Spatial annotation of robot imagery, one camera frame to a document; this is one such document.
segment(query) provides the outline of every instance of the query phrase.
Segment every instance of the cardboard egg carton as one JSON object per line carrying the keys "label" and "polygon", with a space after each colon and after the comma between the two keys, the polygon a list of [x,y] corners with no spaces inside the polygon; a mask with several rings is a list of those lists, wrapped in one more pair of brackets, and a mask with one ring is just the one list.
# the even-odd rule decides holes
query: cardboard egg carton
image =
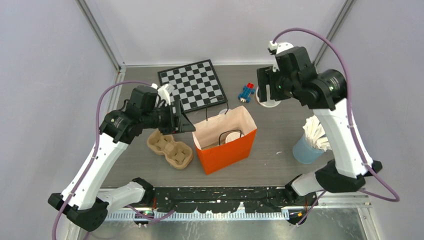
{"label": "cardboard egg carton", "polygon": [[182,141],[175,141],[172,135],[163,135],[155,130],[147,139],[147,146],[176,169],[184,169],[193,160],[193,150]]}

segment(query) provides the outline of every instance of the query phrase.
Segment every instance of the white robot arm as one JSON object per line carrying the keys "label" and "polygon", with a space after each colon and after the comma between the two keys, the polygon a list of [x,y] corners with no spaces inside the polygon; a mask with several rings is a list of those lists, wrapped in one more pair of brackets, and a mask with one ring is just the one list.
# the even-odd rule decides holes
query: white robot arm
{"label": "white robot arm", "polygon": [[57,210],[71,195],[63,214],[77,226],[89,232],[94,231],[108,213],[132,203],[149,204],[153,200],[153,186],[141,178],[135,178],[117,189],[99,193],[115,161],[143,129],[157,128],[165,135],[196,130],[185,115],[181,102],[170,103],[169,92],[173,87],[164,85],[159,90],[156,88],[155,84],[134,88],[128,104],[104,117],[100,126],[97,155],[76,191],[72,194],[75,184],[92,161],[95,146],[72,182],[61,193],[50,195],[48,203]]}
{"label": "white robot arm", "polygon": [[[304,47],[271,41],[268,51],[275,55],[275,64],[257,70],[259,101],[268,101],[269,94],[269,99],[274,101],[295,98],[302,106],[307,105],[321,122],[334,153],[334,160],[325,167],[299,175],[285,186],[288,200],[295,202],[301,196],[323,189],[332,193],[356,192],[365,184],[364,177],[369,173],[348,123],[344,76],[334,69],[318,74]],[[381,163],[368,155],[358,131],[356,135],[367,164],[375,172],[380,171]]]}

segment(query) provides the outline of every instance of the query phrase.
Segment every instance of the chessboard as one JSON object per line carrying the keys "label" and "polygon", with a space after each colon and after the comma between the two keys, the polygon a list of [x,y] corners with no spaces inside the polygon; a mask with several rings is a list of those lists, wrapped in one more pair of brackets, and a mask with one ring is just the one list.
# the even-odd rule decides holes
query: chessboard
{"label": "chessboard", "polygon": [[174,86],[170,100],[181,100],[186,113],[227,102],[211,60],[163,70],[157,74],[160,85]]}

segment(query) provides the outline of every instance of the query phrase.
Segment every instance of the metal frame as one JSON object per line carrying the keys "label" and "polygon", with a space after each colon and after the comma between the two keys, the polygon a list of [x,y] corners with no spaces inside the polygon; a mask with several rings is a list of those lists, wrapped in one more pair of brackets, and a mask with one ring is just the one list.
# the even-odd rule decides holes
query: metal frame
{"label": "metal frame", "polygon": [[[126,71],[127,71],[127,66],[125,64],[122,64],[120,67],[120,71],[117,73],[114,84],[124,81]],[[111,90],[110,97],[109,97],[109,105],[107,106],[107,113],[110,113],[112,110],[117,109],[119,96],[121,94],[121,89],[122,89],[122,85],[119,85]]]}
{"label": "metal frame", "polygon": [[[127,65],[127,68],[156,68],[156,67],[167,67],[167,68],[175,68],[181,67],[182,65],[190,64],[190,62],[185,63],[172,63],[172,64],[146,64],[146,65]],[[258,62],[214,62],[214,66],[239,66],[239,65],[263,65],[269,66],[274,64],[272,60],[270,61],[258,61]]]}
{"label": "metal frame", "polygon": [[[328,32],[326,38],[332,42],[334,37],[336,36],[337,32],[339,31],[340,27],[342,26],[343,22],[345,21],[346,17],[348,16],[349,12],[351,11],[354,3],[357,0],[346,0],[343,4],[343,6],[340,9],[340,12],[338,13],[337,17],[335,18],[334,23],[332,24],[330,31]],[[323,42],[321,45],[321,48],[319,49],[315,60],[313,61],[313,64],[315,66],[318,66],[320,64],[321,60],[324,57],[324,54],[326,53],[328,49],[328,45]]]}
{"label": "metal frame", "polygon": [[108,41],[105,38],[105,35],[103,34],[102,30],[100,29],[96,19],[93,16],[92,11],[90,10],[86,0],[75,0],[75,2],[78,4],[79,8],[81,9],[81,12],[84,14],[85,18],[88,21],[88,24],[90,25],[91,29],[93,30],[95,36],[97,37],[98,41],[100,42],[100,45],[104,49],[104,51],[107,54],[107,57],[110,59],[112,65],[115,67],[117,71],[120,70],[121,65],[118,62],[114,52],[112,51]]}
{"label": "metal frame", "polygon": [[[164,217],[166,212],[158,212],[153,210],[155,218]],[[137,219],[136,213],[129,208],[117,210],[111,214],[108,214],[105,222],[122,222],[122,221],[133,221]],[[169,217],[163,219],[166,222],[186,222],[186,221],[251,221],[251,220],[289,220],[290,212],[287,208],[282,208],[281,212],[255,212],[246,213],[242,209],[237,209],[235,212],[223,212],[223,213],[200,213],[195,211],[193,213],[174,212]]]}
{"label": "metal frame", "polygon": [[363,230],[365,232],[366,238],[370,240],[378,240],[380,239],[379,233],[377,231],[377,227],[371,217],[372,208],[358,208],[358,213],[360,217],[360,221],[363,226]]}

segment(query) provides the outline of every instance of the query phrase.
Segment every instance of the round white lid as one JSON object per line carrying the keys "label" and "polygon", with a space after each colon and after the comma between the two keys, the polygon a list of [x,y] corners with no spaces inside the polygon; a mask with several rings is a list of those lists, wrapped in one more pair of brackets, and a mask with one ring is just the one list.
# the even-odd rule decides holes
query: round white lid
{"label": "round white lid", "polygon": [[225,143],[229,143],[229,142],[234,141],[234,140],[239,139],[239,138],[240,138],[240,132],[238,132],[238,131],[232,132],[232,133],[230,133],[226,136]]}
{"label": "round white lid", "polygon": [[256,102],[260,104],[261,106],[265,108],[273,108],[276,107],[278,104],[280,104],[281,101],[271,100],[270,99],[270,86],[266,85],[266,92],[268,93],[267,101],[259,102],[259,96],[258,96],[258,90],[259,87],[256,88],[256,91],[254,92],[254,98],[256,99]]}

